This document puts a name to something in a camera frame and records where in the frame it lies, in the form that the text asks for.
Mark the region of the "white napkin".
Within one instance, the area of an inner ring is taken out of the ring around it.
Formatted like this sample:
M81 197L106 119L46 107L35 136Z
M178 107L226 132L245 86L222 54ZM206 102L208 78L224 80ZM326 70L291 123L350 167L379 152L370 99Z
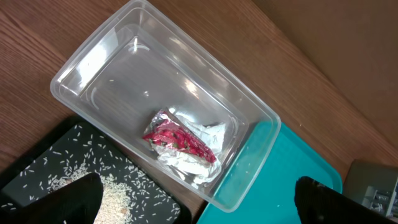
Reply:
M152 118L142 138L157 153L159 164L193 175L193 182L200 185L212 182L221 172L225 132L224 123L205 126L163 109Z

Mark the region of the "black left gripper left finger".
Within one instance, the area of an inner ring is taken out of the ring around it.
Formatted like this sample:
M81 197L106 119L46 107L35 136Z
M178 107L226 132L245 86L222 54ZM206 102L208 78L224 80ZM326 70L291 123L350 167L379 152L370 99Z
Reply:
M3 224L93 224L101 206L103 184L96 173L46 195L30 205L1 217Z

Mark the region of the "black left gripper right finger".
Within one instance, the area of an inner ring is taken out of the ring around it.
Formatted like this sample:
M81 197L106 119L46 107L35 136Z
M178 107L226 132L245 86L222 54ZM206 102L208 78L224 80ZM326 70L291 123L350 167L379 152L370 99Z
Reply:
M307 176L296 181L294 203L302 224L396 224Z

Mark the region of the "red snack wrapper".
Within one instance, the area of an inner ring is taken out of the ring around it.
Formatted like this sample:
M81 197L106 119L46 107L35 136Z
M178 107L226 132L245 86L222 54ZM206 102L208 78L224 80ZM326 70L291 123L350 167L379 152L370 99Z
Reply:
M168 109L156 113L142 138L156 146L193 154L210 163L216 161L211 149Z

